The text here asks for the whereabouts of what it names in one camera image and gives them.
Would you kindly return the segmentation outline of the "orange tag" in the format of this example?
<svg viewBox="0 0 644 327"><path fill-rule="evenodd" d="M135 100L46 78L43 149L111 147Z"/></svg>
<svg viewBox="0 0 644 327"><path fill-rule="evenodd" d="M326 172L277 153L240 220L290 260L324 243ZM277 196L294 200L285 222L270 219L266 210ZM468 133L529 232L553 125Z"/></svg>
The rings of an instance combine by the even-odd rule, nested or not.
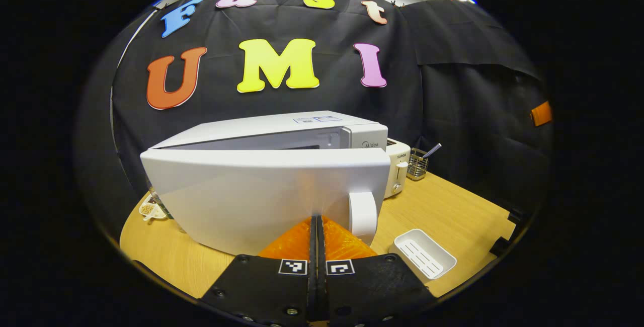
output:
<svg viewBox="0 0 644 327"><path fill-rule="evenodd" d="M552 109L548 101L541 103L530 112L530 118L533 121L534 127L540 127L549 122L552 122Z"/></svg>

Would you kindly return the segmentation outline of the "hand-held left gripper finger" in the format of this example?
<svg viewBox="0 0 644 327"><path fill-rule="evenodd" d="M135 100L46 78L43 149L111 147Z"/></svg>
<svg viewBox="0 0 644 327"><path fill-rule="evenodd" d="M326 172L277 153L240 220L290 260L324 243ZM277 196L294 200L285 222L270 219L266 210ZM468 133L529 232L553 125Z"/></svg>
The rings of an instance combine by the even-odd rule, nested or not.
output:
<svg viewBox="0 0 644 327"><path fill-rule="evenodd" d="M317 217L317 318L328 326L410 326L435 296L398 254L326 259Z"/></svg>
<svg viewBox="0 0 644 327"><path fill-rule="evenodd" d="M200 306L246 326L308 326L316 293L316 216L310 218L308 238L304 259L235 256Z"/></svg>

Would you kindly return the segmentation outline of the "white toaster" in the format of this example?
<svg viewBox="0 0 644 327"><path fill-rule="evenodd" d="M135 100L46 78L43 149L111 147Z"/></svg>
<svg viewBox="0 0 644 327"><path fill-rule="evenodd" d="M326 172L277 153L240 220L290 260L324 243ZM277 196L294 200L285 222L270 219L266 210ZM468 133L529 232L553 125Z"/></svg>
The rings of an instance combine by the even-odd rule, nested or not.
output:
<svg viewBox="0 0 644 327"><path fill-rule="evenodd" d="M387 139L385 152L389 156L390 167L384 198L395 196L403 191L409 167L411 148L405 143Z"/></svg>

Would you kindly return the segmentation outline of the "white sectioned plate with beans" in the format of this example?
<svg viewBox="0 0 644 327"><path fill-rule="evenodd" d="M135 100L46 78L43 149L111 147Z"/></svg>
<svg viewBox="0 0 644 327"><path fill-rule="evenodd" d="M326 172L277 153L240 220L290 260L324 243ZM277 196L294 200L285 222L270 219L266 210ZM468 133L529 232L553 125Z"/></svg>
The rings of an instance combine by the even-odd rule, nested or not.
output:
<svg viewBox="0 0 644 327"><path fill-rule="evenodd" d="M151 219L166 219L168 216L162 206L153 196L148 196L139 207L138 212L143 216L143 221Z"/></svg>

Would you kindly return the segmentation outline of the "white rectangular tray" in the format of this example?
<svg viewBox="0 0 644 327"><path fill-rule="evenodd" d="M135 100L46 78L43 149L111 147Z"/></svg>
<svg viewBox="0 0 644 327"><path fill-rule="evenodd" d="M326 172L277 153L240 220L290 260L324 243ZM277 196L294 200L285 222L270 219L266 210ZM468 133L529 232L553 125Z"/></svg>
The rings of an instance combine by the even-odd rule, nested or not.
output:
<svg viewBox="0 0 644 327"><path fill-rule="evenodd" d="M423 283L439 279L457 265L457 258L420 229L397 236L388 251L400 256Z"/></svg>

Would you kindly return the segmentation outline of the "white microwave oven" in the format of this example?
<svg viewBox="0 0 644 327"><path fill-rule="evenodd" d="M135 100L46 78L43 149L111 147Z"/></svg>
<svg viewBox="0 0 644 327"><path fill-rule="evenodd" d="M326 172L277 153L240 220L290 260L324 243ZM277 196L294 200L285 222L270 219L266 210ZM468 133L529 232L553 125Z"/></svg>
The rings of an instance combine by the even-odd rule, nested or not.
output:
<svg viewBox="0 0 644 327"><path fill-rule="evenodd" d="M332 111L203 123L141 153L159 200L196 242L258 255L323 215L366 244L388 189L388 127Z"/></svg>

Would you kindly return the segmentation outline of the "black backdrop cloth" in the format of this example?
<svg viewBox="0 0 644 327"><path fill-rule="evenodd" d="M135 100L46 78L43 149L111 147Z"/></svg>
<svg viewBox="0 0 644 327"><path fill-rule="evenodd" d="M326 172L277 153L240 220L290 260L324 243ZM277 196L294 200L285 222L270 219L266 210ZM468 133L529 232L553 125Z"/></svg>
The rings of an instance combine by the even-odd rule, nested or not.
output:
<svg viewBox="0 0 644 327"><path fill-rule="evenodd" d="M522 217L546 201L542 77L460 0L177 0L150 8L90 75L74 132L81 192L116 237L147 186L139 155L200 123L335 111L428 149L429 171Z"/></svg>

